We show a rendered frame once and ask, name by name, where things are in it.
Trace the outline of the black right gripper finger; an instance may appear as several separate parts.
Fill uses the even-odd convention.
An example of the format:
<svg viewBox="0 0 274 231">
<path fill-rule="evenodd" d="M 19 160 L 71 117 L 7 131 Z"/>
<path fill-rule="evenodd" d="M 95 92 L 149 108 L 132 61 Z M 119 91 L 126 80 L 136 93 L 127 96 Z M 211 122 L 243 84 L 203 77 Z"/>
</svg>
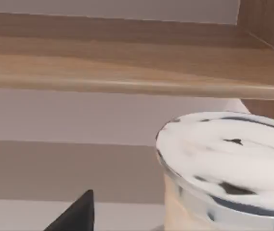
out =
<svg viewBox="0 0 274 231">
<path fill-rule="evenodd" d="M 43 231 L 94 231 L 94 192 L 87 190 Z"/>
</svg>

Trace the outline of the white cup with dark marks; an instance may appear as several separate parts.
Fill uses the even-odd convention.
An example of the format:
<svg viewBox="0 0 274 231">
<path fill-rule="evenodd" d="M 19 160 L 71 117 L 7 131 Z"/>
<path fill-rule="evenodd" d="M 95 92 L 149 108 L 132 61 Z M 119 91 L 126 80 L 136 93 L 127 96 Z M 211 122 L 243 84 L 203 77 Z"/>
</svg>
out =
<svg viewBox="0 0 274 231">
<path fill-rule="evenodd" d="M 182 115 L 159 130 L 156 151 L 164 231 L 274 231 L 274 119 Z"/>
</svg>

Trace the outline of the wooden shelf unit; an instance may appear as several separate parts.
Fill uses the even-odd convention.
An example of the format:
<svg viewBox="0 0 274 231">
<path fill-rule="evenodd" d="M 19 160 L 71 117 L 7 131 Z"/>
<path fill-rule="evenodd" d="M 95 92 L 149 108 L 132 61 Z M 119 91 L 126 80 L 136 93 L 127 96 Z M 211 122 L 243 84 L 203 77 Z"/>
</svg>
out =
<svg viewBox="0 0 274 231">
<path fill-rule="evenodd" d="M 0 0 L 0 88 L 239 98 L 274 117 L 274 47 L 238 25 Z"/>
</svg>

